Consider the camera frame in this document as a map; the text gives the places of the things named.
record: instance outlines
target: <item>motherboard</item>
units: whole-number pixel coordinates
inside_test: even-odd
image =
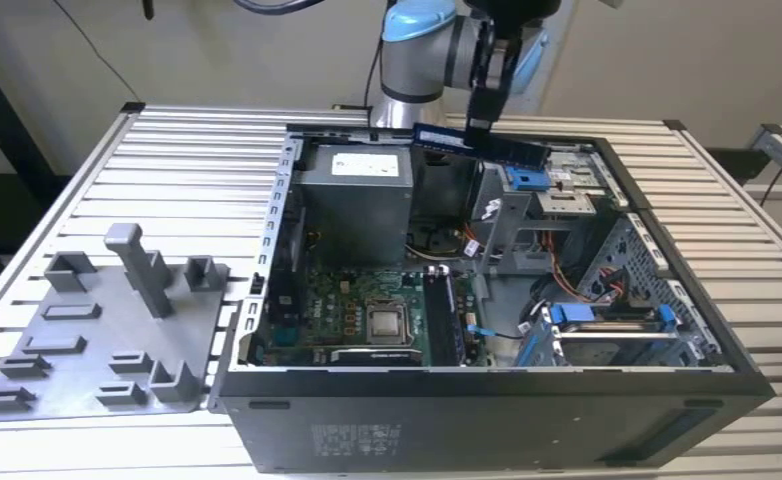
[[[459,346],[460,364],[480,364],[480,340],[465,331],[465,324],[477,322],[468,274],[452,275],[452,296],[447,289],[440,292],[452,305],[444,302],[447,308],[439,315],[428,286],[424,293],[424,275],[309,270],[300,320],[295,325],[272,326],[264,364],[369,366],[376,361],[395,366],[431,366],[433,350],[437,353],[445,345],[449,350]]]

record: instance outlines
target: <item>green circuit board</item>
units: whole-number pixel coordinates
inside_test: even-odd
[[[275,325],[267,365],[325,365],[331,352],[345,348],[404,348],[423,354],[429,365],[429,338],[421,274],[399,271],[309,271],[299,326]],[[453,282],[461,318],[475,312],[467,276]],[[403,312],[399,342],[377,344],[368,334],[368,315]]]

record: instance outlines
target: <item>black cable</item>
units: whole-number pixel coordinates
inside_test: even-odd
[[[137,102],[141,102],[141,99],[139,98],[139,95],[136,94],[136,90],[133,90],[133,87],[129,86],[129,83],[127,83],[127,80],[124,80],[124,77],[117,72],[117,70],[115,69],[115,67],[112,67],[112,65],[109,64],[109,62],[107,61],[107,59],[103,58],[103,55],[100,55],[100,51],[97,50],[97,47],[95,46],[95,43],[92,42],[92,39],[88,38],[88,35],[85,34],[85,31],[83,30],[83,27],[80,27],[80,24],[76,23],[76,20],[70,16],[70,13],[68,12],[68,10],[61,5],[61,3],[58,3],[58,0],[53,0],[53,3],[58,7],[58,10],[61,10],[61,13],[65,14],[65,17],[68,17],[68,20],[70,20],[70,23],[73,24],[73,26],[76,27],[77,31],[80,32],[80,35],[83,35],[83,38],[85,39],[85,42],[88,42],[88,46],[92,47],[92,51],[95,52],[95,55],[97,56],[97,58],[100,59],[100,61],[103,62],[103,64],[107,66],[107,68],[112,71],[112,73],[115,74],[115,76],[117,77],[117,79],[121,81],[121,83],[127,87],[127,90],[129,90],[129,93],[133,95],[133,99]]]
[[[243,7],[249,12],[257,13],[260,15],[287,15],[288,13],[293,13],[299,10],[304,10],[305,8],[312,7],[323,1],[325,0],[289,0],[288,2],[279,3],[277,5],[261,5],[252,2],[252,0],[233,0],[233,3],[236,3],[237,6]]]
[[[764,200],[767,200],[767,196],[770,195],[770,191],[774,189],[774,185],[776,185],[776,180],[779,180],[780,176],[782,176],[782,167],[779,167],[779,171],[776,172],[776,175],[774,175],[774,179],[770,181],[770,184],[767,185],[767,190],[764,190],[764,195],[762,195],[762,201],[759,202],[759,207],[764,206]]]
[[[503,333],[497,332],[495,332],[495,336],[508,340],[522,340],[524,338],[522,335],[504,335]]]
[[[376,49],[373,50],[373,61],[369,64],[369,73],[367,74],[367,83],[364,84],[364,98],[361,99],[361,107],[367,111],[367,128],[371,127],[369,117],[372,114],[372,108],[367,106],[369,98],[369,87],[373,83],[373,73],[376,72],[376,63],[379,63],[379,77],[381,77],[381,34],[385,30],[385,12],[396,4],[396,0],[388,0],[385,3],[385,9],[381,12],[381,24],[379,25],[379,38],[376,39]]]

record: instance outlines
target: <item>orange wire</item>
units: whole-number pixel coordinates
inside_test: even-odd
[[[563,271],[560,270],[560,265],[558,263],[556,252],[554,251],[552,233],[546,232],[543,237],[544,237],[544,241],[546,241],[546,248],[547,248],[548,252],[551,252],[551,270],[552,270],[551,275],[554,276],[554,280],[556,281],[556,284],[563,289],[563,291],[566,293],[568,293],[572,297],[575,297],[578,300],[580,300],[584,303],[590,302],[590,299],[587,297],[584,297],[583,295],[580,295],[578,290],[575,290],[572,288],[571,284],[568,283],[568,280],[566,280],[566,276],[563,275]]]

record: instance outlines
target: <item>black computer chassis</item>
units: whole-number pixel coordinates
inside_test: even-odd
[[[408,130],[291,126],[303,139]],[[659,467],[774,397],[675,241],[603,138],[595,145],[718,339],[734,372],[228,371],[228,329],[209,406],[231,416],[264,473]]]

